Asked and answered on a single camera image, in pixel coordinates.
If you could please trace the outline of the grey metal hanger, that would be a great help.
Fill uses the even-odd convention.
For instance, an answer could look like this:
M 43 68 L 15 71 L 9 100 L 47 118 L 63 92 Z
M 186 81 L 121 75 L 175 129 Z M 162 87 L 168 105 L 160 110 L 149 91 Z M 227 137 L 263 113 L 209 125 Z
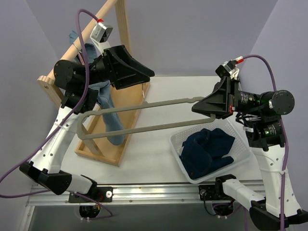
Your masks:
M 181 131 L 214 122 L 208 117 L 192 112 L 192 105 L 208 96 L 218 77 L 154 77 L 146 100 L 127 111 L 118 111 L 121 119 L 129 114 L 139 114 L 135 125 L 126 124 L 122 132 L 135 134 L 156 130 Z

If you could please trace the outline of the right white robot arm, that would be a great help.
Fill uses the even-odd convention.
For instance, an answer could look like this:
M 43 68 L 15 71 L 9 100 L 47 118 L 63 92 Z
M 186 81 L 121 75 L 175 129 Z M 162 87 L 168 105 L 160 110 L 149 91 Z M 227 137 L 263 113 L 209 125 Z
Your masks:
M 236 200 L 260 231 L 283 231 L 308 220 L 307 211 L 296 200 L 286 167 L 289 147 L 281 118 L 291 113 L 294 105 L 294 97 L 287 90 L 245 92 L 239 89 L 239 81 L 223 77 L 210 95 L 192 107 L 195 113 L 217 119 L 235 115 L 243 124 L 265 194 L 251 190 L 232 174 L 216 178 L 214 194 Z

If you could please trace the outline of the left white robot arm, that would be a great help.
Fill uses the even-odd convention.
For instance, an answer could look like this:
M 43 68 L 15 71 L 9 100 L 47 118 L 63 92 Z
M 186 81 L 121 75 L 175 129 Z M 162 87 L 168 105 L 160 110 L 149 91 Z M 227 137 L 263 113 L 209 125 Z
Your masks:
M 92 62 L 59 60 L 53 69 L 55 84 L 65 91 L 46 143 L 20 165 L 20 171 L 56 195 L 77 192 L 86 202 L 97 196 L 97 182 L 61 169 L 64 155 L 77 132 L 77 120 L 95 105 L 114 108 L 111 87 L 117 90 L 150 81 L 154 71 L 135 60 L 125 46 L 107 48 Z

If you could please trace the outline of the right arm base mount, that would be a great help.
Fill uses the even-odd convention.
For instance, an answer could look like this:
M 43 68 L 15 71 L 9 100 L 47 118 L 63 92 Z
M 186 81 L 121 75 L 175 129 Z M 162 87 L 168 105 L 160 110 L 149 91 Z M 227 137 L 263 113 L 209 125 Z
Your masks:
M 199 185 L 200 200 L 206 213 L 217 218 L 227 219 L 237 213 L 242 206 L 235 199 L 220 192 L 214 185 Z

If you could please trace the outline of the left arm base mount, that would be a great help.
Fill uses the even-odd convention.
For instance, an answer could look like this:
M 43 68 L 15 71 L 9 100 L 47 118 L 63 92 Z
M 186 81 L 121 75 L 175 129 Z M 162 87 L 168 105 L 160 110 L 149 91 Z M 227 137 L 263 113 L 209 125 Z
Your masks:
M 111 186 L 96 186 L 88 194 L 75 194 L 72 192 L 69 194 L 68 202 L 71 204 L 80 204 L 78 213 L 81 218 L 88 220 L 111 218 L 113 213 L 103 203 L 112 202 L 113 190 Z

